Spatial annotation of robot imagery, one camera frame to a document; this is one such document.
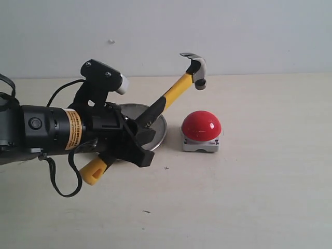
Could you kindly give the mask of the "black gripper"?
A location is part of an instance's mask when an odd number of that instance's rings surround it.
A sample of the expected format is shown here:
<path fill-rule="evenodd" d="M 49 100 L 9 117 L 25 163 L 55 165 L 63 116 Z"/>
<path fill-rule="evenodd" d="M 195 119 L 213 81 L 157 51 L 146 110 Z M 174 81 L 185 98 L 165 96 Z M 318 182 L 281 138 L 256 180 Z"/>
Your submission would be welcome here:
<path fill-rule="evenodd" d="M 153 140 L 156 131 L 144 128 L 135 121 L 124 124 L 121 106 L 105 102 L 90 106 L 80 103 L 80 117 L 83 125 L 80 153 L 102 153 L 110 157 L 135 164 L 140 168 L 150 166 L 154 152 Z"/>

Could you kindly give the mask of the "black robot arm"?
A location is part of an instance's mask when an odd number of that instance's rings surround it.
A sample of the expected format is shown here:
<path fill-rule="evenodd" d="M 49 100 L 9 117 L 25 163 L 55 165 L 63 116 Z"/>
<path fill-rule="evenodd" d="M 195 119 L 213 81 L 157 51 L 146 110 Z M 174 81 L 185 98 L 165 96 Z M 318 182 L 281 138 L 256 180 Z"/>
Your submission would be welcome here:
<path fill-rule="evenodd" d="M 147 167 L 154 152 L 136 137 L 143 131 L 126 119 L 107 94 L 77 93 L 68 108 L 20 105 L 1 93 L 1 164 L 26 161 L 47 154 L 101 153 Z"/>

